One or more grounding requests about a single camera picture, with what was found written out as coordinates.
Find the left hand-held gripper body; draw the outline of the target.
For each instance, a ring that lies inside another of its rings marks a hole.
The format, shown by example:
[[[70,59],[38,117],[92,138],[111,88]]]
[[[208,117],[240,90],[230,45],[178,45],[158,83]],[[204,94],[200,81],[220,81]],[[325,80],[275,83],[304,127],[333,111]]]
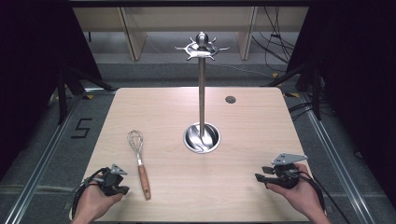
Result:
[[[105,167],[100,170],[100,176],[94,180],[98,183],[100,190],[106,196],[117,195],[116,188],[121,187],[120,182],[127,172],[113,163],[111,167]]]

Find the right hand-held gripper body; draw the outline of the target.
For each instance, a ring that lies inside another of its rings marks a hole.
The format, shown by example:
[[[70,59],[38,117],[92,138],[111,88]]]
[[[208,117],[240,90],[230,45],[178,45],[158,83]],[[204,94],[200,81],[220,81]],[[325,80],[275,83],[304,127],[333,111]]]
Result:
[[[306,155],[296,155],[289,153],[280,153],[273,161],[273,173],[276,178],[272,180],[273,184],[279,185],[285,189],[294,188],[299,182],[297,161],[305,161]]]

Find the person's left hand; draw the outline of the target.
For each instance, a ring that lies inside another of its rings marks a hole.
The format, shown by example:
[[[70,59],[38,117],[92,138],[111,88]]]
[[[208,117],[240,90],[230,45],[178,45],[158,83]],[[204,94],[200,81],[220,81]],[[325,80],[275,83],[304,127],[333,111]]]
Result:
[[[78,201],[75,216],[87,215],[92,217],[102,217],[115,203],[122,199],[121,193],[113,196],[106,196],[98,187],[95,181],[92,181],[84,190]]]

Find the person's right hand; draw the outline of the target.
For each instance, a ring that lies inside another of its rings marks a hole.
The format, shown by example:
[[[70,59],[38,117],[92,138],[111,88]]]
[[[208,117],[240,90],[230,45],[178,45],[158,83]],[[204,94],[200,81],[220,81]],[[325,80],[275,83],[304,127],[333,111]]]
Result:
[[[284,189],[275,184],[268,184],[266,187],[282,195],[290,205],[300,213],[302,213],[303,209],[314,207],[322,210],[316,191],[305,180],[300,180],[293,189]]]

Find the black metal stand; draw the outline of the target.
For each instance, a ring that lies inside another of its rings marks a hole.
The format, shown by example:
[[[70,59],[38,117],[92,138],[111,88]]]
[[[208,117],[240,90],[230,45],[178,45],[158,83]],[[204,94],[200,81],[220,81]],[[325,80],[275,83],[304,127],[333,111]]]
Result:
[[[318,67],[310,60],[307,60],[305,63],[302,63],[301,65],[289,70],[282,77],[276,78],[269,84],[266,84],[266,87],[276,87],[296,75],[300,76],[295,85],[297,91],[307,91],[309,87],[312,88],[313,112],[316,118],[321,120],[321,115],[319,112],[320,75]]]
[[[73,95],[82,95],[85,92],[85,89],[80,82],[82,79],[86,79],[106,91],[116,90],[115,87],[106,84],[101,78],[91,76],[75,67],[66,66],[65,68],[62,68],[57,76],[57,90],[60,108],[59,124],[62,124],[67,116],[66,88],[68,88]]]

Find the steel utensil stand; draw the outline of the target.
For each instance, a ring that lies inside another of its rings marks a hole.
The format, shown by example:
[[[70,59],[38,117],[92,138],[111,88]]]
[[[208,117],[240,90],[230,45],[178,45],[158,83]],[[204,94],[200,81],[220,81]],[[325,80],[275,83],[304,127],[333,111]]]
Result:
[[[184,48],[177,47],[178,50],[184,50],[188,55],[188,61],[191,59],[198,60],[198,106],[199,121],[193,123],[186,129],[183,134],[183,141],[188,150],[197,154],[206,154],[212,152],[219,146],[220,133],[214,125],[205,121],[205,82],[206,82],[206,60],[214,61],[214,56],[225,49],[219,49],[215,46],[216,38],[212,41],[206,33],[200,32],[195,38],[190,38],[190,44]]]

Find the black curtain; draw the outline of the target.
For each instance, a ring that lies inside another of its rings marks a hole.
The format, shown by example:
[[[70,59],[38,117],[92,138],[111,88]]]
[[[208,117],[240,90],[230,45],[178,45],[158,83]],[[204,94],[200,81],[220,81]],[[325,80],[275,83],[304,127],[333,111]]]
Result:
[[[68,0],[0,0],[0,179],[68,67],[101,77]]]
[[[396,0],[308,0],[288,68],[313,60],[326,95],[396,209]]]

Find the aluminium floor rail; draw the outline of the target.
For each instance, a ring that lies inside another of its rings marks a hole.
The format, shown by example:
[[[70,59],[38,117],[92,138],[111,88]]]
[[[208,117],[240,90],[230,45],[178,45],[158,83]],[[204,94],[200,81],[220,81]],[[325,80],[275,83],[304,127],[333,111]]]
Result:
[[[359,221],[361,224],[376,224],[367,202],[363,199],[351,175],[348,173],[322,121],[317,119],[313,111],[308,112],[308,117]]]
[[[69,105],[66,107],[66,115],[64,120],[57,125],[51,139],[49,140],[49,143],[47,144],[43,154],[37,162],[35,169],[33,170],[27,183],[21,189],[21,193],[17,201],[10,209],[5,224],[20,224],[21,219],[23,218],[25,211],[29,206],[29,203],[34,197],[37,186],[41,181],[43,174],[46,172],[53,157],[53,154],[56,151],[56,148],[59,146],[61,139],[64,136],[70,118],[75,111],[75,108],[78,105],[80,99],[80,96],[74,96],[71,98]]]

